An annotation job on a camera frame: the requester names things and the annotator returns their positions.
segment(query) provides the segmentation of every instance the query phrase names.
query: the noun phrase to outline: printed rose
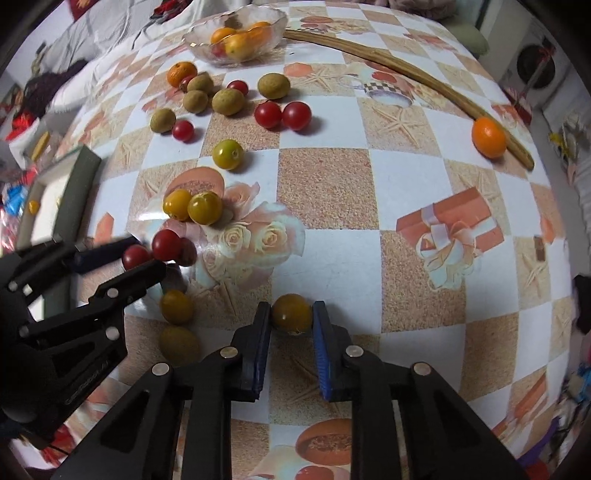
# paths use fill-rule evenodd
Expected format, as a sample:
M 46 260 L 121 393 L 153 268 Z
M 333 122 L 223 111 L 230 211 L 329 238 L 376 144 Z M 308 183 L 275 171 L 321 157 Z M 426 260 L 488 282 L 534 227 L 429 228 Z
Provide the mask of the printed rose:
M 228 225 L 219 235 L 219 252 L 226 258 L 236 258 L 243 250 L 248 250 L 251 233 L 244 222 Z
M 292 254 L 302 256 L 306 241 L 304 224 L 279 203 L 261 203 L 243 218 L 251 233 L 249 263 L 275 267 Z
M 261 186 L 256 182 L 252 187 L 246 183 L 235 183 L 229 186 L 223 193 L 223 204 L 231 210 L 234 220 L 242 220 L 250 212 L 255 197 L 261 191 Z

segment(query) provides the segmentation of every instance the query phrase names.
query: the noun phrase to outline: orange fruit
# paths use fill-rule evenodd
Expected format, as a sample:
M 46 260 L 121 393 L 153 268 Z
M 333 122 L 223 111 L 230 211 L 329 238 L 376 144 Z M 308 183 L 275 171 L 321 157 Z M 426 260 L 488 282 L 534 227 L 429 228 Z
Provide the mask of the orange fruit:
M 168 83 L 174 88 L 178 88 L 184 78 L 197 76 L 197 67 L 190 61 L 180 61 L 175 63 L 166 74 Z
M 223 40 L 224 38 L 226 38 L 227 36 L 233 35 L 234 33 L 236 33 L 236 30 L 234 30 L 233 28 L 230 28 L 230 27 L 218 28 L 215 32 L 213 32 L 210 43 L 212 43 L 212 44 L 217 43 L 220 40 Z
M 271 26 L 271 24 L 269 22 L 256 22 L 256 23 L 253 23 L 248 30 L 252 30 L 253 28 L 256 28 L 256 27 L 270 27 L 270 26 Z
M 256 45 L 248 33 L 237 33 L 224 38 L 228 58 L 234 61 L 249 60 L 256 51 Z
M 505 133 L 495 121 L 486 117 L 474 122 L 472 142 L 476 149 L 490 160 L 501 157 L 507 149 Z

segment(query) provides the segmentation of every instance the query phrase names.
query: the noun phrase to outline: pillow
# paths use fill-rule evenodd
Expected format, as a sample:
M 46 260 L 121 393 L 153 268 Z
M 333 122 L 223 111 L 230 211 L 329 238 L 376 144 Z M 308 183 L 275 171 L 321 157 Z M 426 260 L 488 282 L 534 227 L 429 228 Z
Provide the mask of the pillow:
M 457 15 L 440 20 L 440 23 L 473 55 L 488 53 L 488 42 L 474 25 L 461 20 Z
M 68 0 L 70 3 L 70 10 L 74 17 L 74 22 L 86 13 L 99 0 Z
M 48 105 L 47 113 L 70 112 L 84 105 L 96 85 L 93 75 L 97 63 L 96 60 L 88 62 L 77 75 L 64 83 Z

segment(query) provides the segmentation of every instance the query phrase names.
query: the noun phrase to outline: red cherry tomato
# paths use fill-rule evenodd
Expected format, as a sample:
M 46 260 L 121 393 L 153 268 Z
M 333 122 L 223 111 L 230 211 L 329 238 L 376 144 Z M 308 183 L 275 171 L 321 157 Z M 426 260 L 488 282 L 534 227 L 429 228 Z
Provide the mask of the red cherry tomato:
M 242 92 L 244 96 L 248 95 L 248 85 L 242 80 L 234 80 L 233 82 L 228 83 L 226 88 L 236 89 L 239 92 Z
M 283 109 L 283 123 L 292 130 L 307 127 L 311 119 L 312 110 L 304 102 L 291 102 Z
M 263 128 L 273 128 L 281 123 L 281 108 L 275 102 L 263 102 L 255 108 L 255 120 Z
M 181 252 L 176 260 L 181 267 L 190 267 L 197 261 L 197 249 L 188 238 L 181 238 Z
M 152 253 L 156 260 L 176 260 L 182 249 L 181 239 L 172 230 L 160 230 L 152 239 Z
M 179 120 L 174 124 L 173 137 L 181 142 L 188 142 L 193 138 L 195 128 L 188 120 Z
M 126 270 L 131 270 L 149 260 L 152 260 L 152 254 L 142 245 L 131 245 L 121 257 L 123 268 Z
M 180 85 L 178 86 L 179 90 L 182 90 L 184 93 L 187 93 L 187 87 L 189 86 L 189 82 L 193 80 L 197 75 L 189 75 L 181 80 Z
M 226 47 L 223 42 L 218 42 L 212 45 L 212 55 L 217 59 L 223 59 L 226 57 Z

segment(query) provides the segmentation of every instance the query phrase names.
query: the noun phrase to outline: wooden stick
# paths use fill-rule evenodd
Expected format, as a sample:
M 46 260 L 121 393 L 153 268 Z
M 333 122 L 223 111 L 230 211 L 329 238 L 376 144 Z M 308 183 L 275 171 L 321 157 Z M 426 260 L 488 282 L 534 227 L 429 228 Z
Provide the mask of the wooden stick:
M 502 128 L 507 138 L 507 148 L 517 160 L 529 171 L 534 169 L 534 159 L 527 149 L 495 118 L 493 118 L 486 110 L 480 105 L 477 105 L 469 98 L 458 93 L 449 85 L 437 80 L 430 76 L 428 73 L 422 71 L 420 68 L 415 67 L 407 61 L 398 59 L 390 54 L 385 54 L 383 51 L 376 50 L 375 48 L 366 47 L 365 45 L 359 45 L 349 40 L 343 40 L 342 38 L 328 37 L 326 35 L 320 35 L 311 32 L 302 32 L 296 30 L 286 30 L 283 34 L 284 38 L 289 40 L 299 40 L 308 43 L 315 43 L 324 47 L 334 48 L 335 50 L 344 51 L 360 57 L 364 60 L 369 60 L 374 63 L 379 63 L 395 72 L 406 75 L 410 79 L 420 82 L 433 90 L 441 93 L 445 98 L 455 103 L 460 109 L 466 112 L 472 118 L 480 118 L 485 116 L 493 120 L 500 128 Z

